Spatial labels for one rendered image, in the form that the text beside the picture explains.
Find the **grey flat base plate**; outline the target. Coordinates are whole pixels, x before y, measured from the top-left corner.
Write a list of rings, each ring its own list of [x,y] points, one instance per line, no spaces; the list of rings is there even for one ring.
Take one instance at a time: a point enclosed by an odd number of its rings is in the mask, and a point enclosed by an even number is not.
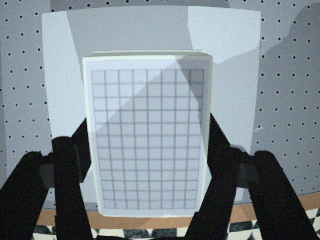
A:
[[[320,0],[0,0],[0,189],[25,153],[52,149],[41,13],[120,5],[260,11],[249,155],[273,153],[297,197],[320,192]]]

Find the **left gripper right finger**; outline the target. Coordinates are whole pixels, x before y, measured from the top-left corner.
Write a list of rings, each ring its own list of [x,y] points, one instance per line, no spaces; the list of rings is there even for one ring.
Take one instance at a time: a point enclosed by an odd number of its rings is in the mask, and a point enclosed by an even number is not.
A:
[[[252,156],[229,144],[212,113],[207,164],[211,183],[183,240],[225,240],[237,188],[249,191],[261,239],[320,240],[275,155],[256,151]]]

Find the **white deep-well block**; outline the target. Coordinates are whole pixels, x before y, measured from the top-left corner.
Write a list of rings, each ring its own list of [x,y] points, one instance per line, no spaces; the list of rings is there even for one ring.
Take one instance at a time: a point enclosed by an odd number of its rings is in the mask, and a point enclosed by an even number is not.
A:
[[[101,215],[192,217],[199,212],[212,63],[204,49],[117,49],[83,57]]]

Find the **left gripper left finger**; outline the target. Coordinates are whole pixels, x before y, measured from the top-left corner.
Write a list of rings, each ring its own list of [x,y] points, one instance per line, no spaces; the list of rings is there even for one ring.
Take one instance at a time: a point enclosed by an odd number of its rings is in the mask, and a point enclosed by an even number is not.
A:
[[[55,188],[56,240],[93,240],[80,189],[92,164],[87,117],[71,137],[51,143],[47,156],[25,153],[1,187],[0,240],[32,239],[49,188]]]

